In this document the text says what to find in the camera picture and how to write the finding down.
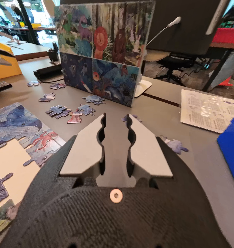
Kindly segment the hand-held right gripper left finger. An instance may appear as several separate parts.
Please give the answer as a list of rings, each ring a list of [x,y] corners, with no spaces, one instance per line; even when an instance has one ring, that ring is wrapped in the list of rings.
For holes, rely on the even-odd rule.
[[[99,176],[106,168],[105,138],[106,113],[100,115],[76,136],[66,160],[59,172],[60,176]]]

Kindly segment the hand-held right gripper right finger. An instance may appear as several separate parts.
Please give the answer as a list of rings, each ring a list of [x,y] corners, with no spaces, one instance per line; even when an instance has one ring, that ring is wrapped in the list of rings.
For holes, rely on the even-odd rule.
[[[172,178],[173,174],[154,133],[131,114],[128,128],[127,174],[131,178]]]

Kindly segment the pink orange clownfish puzzle piece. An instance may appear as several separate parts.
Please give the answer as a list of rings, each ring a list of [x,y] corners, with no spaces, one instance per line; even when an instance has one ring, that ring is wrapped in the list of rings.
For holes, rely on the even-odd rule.
[[[70,115],[70,119],[67,121],[67,124],[76,124],[81,123],[81,116],[83,115],[83,112],[81,112],[78,108],[76,111],[72,112]]]

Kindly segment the ocean jigsaw puzzle board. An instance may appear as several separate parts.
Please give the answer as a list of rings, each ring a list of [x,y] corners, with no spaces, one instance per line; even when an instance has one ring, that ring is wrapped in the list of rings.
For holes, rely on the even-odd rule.
[[[9,196],[0,202],[0,235],[15,219],[29,185],[41,169],[34,161],[23,166],[31,158],[26,152],[31,146],[23,148],[19,141],[48,129],[47,125],[20,103],[0,109],[0,178],[13,173],[11,178],[3,182]],[[65,144],[61,137],[49,143],[52,142],[61,147]]]

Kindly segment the large yellow storage bin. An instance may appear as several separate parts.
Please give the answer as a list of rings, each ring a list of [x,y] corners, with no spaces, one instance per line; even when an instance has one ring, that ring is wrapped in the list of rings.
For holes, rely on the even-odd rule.
[[[0,49],[13,54],[11,47],[6,44],[0,43]],[[15,57],[7,57],[4,55],[0,55],[0,57],[12,64],[12,66],[0,65],[0,79],[22,74],[22,71]]]

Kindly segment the purple white tabbed puzzle piece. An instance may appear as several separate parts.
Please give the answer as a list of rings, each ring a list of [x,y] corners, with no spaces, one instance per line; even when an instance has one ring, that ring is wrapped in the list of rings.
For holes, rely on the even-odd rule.
[[[178,140],[169,140],[167,137],[160,135],[160,138],[164,141],[164,143],[176,154],[181,154],[182,152],[189,152],[189,150],[183,147],[182,142]]]

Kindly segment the black pole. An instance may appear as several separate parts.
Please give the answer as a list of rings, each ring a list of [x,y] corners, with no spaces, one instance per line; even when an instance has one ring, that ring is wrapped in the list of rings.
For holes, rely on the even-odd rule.
[[[31,22],[29,20],[29,17],[28,17],[28,14],[26,12],[26,9],[25,9],[25,6],[22,2],[22,0],[17,0],[18,3],[19,3],[19,6],[20,6],[20,9],[21,9],[21,12],[22,12],[22,15],[24,17],[24,22],[25,24],[27,25],[28,27],[28,30],[29,30],[29,34],[30,34],[30,37],[31,37],[31,41],[33,44],[36,44],[36,45],[40,45],[39,41],[38,41],[38,38],[36,37],[36,33],[35,31],[33,30],[32,28],[32,25],[31,25]]]

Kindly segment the black charging hub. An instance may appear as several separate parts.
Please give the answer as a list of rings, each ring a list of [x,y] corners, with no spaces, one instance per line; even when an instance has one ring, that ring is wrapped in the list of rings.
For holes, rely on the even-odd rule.
[[[62,75],[61,71],[62,71],[62,65],[57,64],[57,65],[53,65],[50,67],[38,69],[38,70],[34,71],[33,73],[34,73],[36,78],[41,80],[41,79],[47,79],[47,78],[51,78],[51,77],[61,76]]]

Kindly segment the pile of loose puzzle pieces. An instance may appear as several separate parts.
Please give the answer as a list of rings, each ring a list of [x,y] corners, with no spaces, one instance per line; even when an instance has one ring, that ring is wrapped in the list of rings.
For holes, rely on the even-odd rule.
[[[96,110],[93,107],[90,107],[90,103],[99,106],[101,104],[105,104],[104,98],[96,95],[88,95],[87,97],[83,97],[83,100],[85,100],[86,104],[80,104],[80,106],[72,112],[69,108],[58,105],[51,107],[48,111],[46,111],[46,114],[48,114],[50,117],[55,117],[56,119],[59,119],[61,117],[67,116],[69,113],[71,115],[78,115],[83,114],[85,116],[91,115],[94,116],[94,113]]]

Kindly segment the white patch blue puzzle piece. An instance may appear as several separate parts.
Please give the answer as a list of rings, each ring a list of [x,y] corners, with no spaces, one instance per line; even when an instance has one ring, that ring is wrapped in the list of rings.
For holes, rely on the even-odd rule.
[[[54,93],[44,94],[42,98],[40,98],[39,102],[50,102],[51,100],[55,99]]]

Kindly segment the printed sheet in clear sleeve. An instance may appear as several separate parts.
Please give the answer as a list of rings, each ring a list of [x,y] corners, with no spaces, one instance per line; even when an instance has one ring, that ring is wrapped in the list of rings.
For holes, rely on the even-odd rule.
[[[221,134],[233,118],[233,99],[181,90],[181,123]]]

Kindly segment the blue plastic object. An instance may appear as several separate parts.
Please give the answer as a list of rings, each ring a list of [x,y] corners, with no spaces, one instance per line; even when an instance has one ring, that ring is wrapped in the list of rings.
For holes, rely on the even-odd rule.
[[[234,118],[217,138],[217,143],[234,179]]]

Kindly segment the black office chair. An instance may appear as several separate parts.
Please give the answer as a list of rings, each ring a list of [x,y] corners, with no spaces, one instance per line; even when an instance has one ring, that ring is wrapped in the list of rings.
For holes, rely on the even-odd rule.
[[[160,64],[160,67],[167,68],[167,73],[158,77],[155,77],[154,79],[161,80],[166,79],[166,82],[170,82],[170,80],[173,80],[178,85],[185,86],[181,79],[179,77],[175,76],[173,74],[173,71],[177,70],[180,72],[183,72],[182,68],[191,68],[193,67],[195,61],[197,59],[197,56],[185,56],[185,57],[175,57],[175,56],[167,56],[159,61],[157,61],[158,64]]]

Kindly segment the tan small table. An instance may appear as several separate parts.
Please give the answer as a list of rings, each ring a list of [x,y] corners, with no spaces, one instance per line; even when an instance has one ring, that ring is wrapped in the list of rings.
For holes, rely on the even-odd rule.
[[[147,54],[144,57],[144,60],[149,62],[159,61],[161,59],[168,57],[170,53],[171,52],[147,49]]]

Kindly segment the illustrated puzzle box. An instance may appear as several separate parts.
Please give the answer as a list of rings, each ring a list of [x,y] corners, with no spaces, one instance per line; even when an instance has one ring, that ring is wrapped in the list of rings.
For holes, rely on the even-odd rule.
[[[55,6],[65,83],[131,107],[154,10],[155,1]]]

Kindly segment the orange floor object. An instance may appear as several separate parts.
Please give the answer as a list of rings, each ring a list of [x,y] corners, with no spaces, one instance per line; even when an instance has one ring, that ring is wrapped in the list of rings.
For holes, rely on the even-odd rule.
[[[224,80],[223,82],[221,82],[218,86],[227,86],[227,87],[232,87],[233,84],[230,83],[231,80],[231,76],[228,77],[226,80]]]

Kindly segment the wooden table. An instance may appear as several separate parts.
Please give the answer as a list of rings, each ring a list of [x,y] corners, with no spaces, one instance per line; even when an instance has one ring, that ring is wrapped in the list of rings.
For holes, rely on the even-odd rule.
[[[223,42],[217,43],[217,42],[212,42],[209,45],[209,47],[216,48],[216,49],[225,49],[225,53],[224,53],[223,57],[221,58],[218,66],[213,71],[212,75],[210,76],[208,82],[202,88],[201,91],[203,91],[203,92],[207,92],[209,90],[212,82],[214,81],[214,79],[216,78],[216,76],[218,75],[218,73],[221,71],[221,68],[223,67],[223,65],[226,62],[227,58],[229,57],[229,55],[231,54],[231,52],[234,51],[234,44],[233,43],[223,43]]]

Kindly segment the red storage bin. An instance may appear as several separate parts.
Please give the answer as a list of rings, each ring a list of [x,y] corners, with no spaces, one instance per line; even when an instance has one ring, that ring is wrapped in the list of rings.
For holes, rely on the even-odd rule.
[[[234,28],[218,28],[212,43],[234,44]]]

